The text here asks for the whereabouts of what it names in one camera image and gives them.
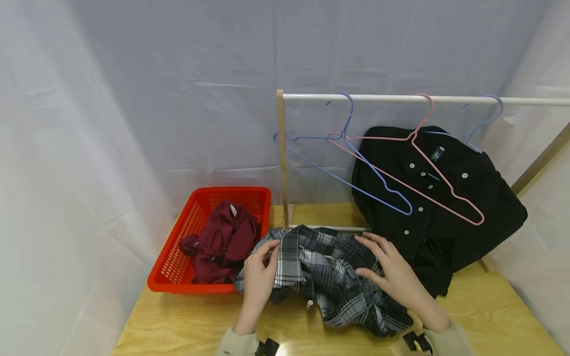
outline white horizontal bar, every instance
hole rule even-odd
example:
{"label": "white horizontal bar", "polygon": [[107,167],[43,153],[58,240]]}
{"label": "white horizontal bar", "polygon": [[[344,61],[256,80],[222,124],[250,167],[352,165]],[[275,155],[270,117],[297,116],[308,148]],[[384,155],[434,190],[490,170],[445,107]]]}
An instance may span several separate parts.
{"label": "white horizontal bar", "polygon": [[[354,101],[384,101],[394,103],[428,103],[427,98],[419,95],[369,95],[351,94]],[[486,96],[432,96],[434,103],[449,104],[496,104],[492,97]],[[296,101],[348,101],[342,94],[283,94],[284,100]],[[570,99],[549,99],[540,97],[502,97],[505,105],[537,105],[548,107],[570,107]]]}
{"label": "white horizontal bar", "polygon": [[[296,228],[300,225],[289,225],[289,228]],[[319,227],[326,227],[336,231],[345,231],[345,232],[364,232],[370,231],[368,227],[356,227],[356,226],[323,226],[323,225],[306,225],[309,228],[319,228]]]}

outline wooden table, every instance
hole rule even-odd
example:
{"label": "wooden table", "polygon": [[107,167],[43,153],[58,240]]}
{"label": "wooden table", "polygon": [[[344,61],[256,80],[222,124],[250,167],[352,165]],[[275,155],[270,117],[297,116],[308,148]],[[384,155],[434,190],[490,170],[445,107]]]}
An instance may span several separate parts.
{"label": "wooden table", "polygon": [[[270,226],[280,226],[281,207],[272,207]],[[296,205],[295,224],[364,226],[349,203]],[[463,326],[479,355],[563,355],[509,283],[498,272],[474,263],[457,272],[449,296],[438,299]],[[113,355],[214,355],[238,315],[239,294],[183,296],[142,290]],[[309,311],[300,297],[267,305],[258,333],[280,343],[278,355],[419,355],[400,335],[377,339],[351,326],[323,325],[319,308]],[[420,330],[414,318],[413,329]]]}

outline sleeve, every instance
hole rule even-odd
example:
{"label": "sleeve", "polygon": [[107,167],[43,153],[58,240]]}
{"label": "sleeve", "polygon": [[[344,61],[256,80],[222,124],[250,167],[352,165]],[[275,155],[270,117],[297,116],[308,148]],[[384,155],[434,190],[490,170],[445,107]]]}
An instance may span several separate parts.
{"label": "sleeve", "polygon": [[431,345],[434,356],[477,355],[463,329],[453,321],[444,332],[436,333],[424,329],[424,334]]}
{"label": "sleeve", "polygon": [[238,335],[229,328],[219,344],[218,356],[254,356],[258,345],[257,333]]}

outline maroon clothing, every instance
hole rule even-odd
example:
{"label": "maroon clothing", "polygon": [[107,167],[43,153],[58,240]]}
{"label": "maroon clothing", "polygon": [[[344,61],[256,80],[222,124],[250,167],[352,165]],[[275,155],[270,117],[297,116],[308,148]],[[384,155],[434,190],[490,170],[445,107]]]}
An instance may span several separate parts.
{"label": "maroon clothing", "polygon": [[243,205],[221,202],[200,236],[186,236],[178,244],[182,253],[193,257],[192,283],[232,283],[259,241],[260,232],[261,225]]}

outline fabric wall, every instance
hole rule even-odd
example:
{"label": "fabric wall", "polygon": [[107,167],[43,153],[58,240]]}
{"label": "fabric wall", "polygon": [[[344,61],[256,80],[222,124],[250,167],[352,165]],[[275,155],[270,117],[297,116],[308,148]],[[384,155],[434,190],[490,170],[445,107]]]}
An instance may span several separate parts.
{"label": "fabric wall", "polygon": [[[538,28],[505,96],[570,99],[570,3],[556,0]],[[508,107],[482,146],[514,183],[570,121],[570,108]],[[570,150],[566,148],[521,197],[527,223],[492,256],[558,344],[570,354]]]}
{"label": "fabric wall", "polygon": [[[549,1],[68,0],[135,139],[174,210],[200,186],[262,185],[280,201],[275,92],[498,94]],[[359,104],[349,134],[414,127],[421,104]],[[286,105],[292,135],[342,128],[347,103]],[[438,105],[467,133],[489,107]],[[348,178],[331,144],[290,145]],[[296,203],[349,189],[289,157]]]}
{"label": "fabric wall", "polygon": [[168,201],[65,6],[0,1],[0,354],[110,355]]}

